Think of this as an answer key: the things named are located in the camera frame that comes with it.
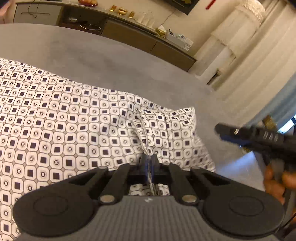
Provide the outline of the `operator right hand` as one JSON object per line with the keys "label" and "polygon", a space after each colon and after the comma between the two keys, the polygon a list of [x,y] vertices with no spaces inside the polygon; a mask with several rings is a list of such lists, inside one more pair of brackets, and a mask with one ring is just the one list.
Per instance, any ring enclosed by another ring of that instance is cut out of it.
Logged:
{"label": "operator right hand", "polygon": [[295,191],[295,171],[284,171],[281,176],[281,181],[276,181],[274,178],[273,167],[269,164],[265,170],[263,184],[265,192],[276,198],[282,205],[284,205],[285,191]]}

